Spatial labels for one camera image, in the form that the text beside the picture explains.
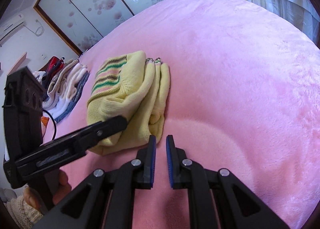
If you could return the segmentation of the person left hand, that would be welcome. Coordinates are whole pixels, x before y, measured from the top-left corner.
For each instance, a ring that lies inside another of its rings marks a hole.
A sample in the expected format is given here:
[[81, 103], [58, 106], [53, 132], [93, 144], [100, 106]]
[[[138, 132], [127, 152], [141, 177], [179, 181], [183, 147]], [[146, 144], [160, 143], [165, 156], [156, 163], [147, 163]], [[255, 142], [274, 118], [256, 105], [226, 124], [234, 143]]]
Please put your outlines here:
[[[68, 182], [67, 174], [61, 169], [59, 170], [58, 178], [58, 187], [55, 194], [52, 197], [52, 202], [54, 206], [57, 205], [72, 190], [72, 187]], [[38, 196], [36, 191], [31, 189], [30, 187], [27, 187], [23, 191], [23, 199], [29, 206], [44, 214], [45, 208], [43, 206], [43, 200]]]

